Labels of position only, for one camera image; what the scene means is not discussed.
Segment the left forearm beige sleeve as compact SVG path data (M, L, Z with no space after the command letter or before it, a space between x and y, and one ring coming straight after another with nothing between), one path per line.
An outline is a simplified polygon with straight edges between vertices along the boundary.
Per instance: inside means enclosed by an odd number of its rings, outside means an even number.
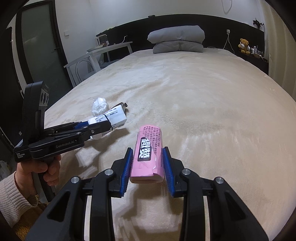
M20 193L15 173L1 180L1 224L14 237L25 240L46 207L47 204L41 203L36 195L26 199Z

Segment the left hand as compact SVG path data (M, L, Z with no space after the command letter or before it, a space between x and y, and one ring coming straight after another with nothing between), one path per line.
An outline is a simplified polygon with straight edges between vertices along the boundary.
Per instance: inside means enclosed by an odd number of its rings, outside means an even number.
M37 195L32 173L44 173L43 178L46 183L49 186L56 186L59 183L61 159L61 155L55 156L50 165L34 159L18 163L15 172L15 182L20 193L26 199Z

